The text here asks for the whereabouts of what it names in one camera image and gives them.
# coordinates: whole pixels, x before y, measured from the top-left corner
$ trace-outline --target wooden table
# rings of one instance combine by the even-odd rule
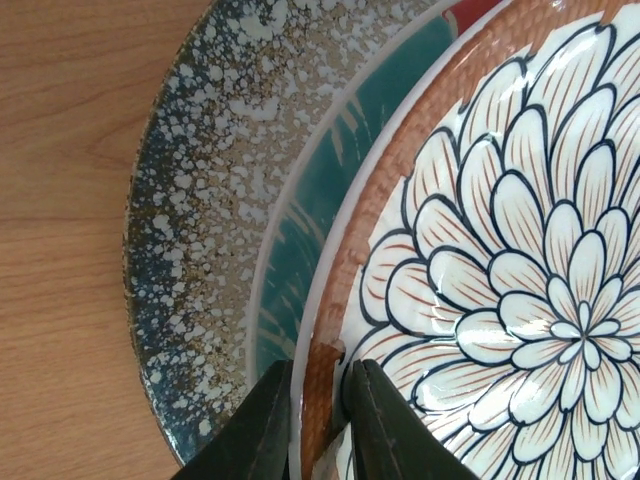
[[[0,478],[177,469],[124,310],[129,174],[162,77],[207,0],[3,0]]]

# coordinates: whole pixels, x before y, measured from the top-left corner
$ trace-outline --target flower pattern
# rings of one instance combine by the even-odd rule
[[[637,469],[638,16],[578,22],[494,70],[372,238],[353,356],[380,361],[481,478]]]

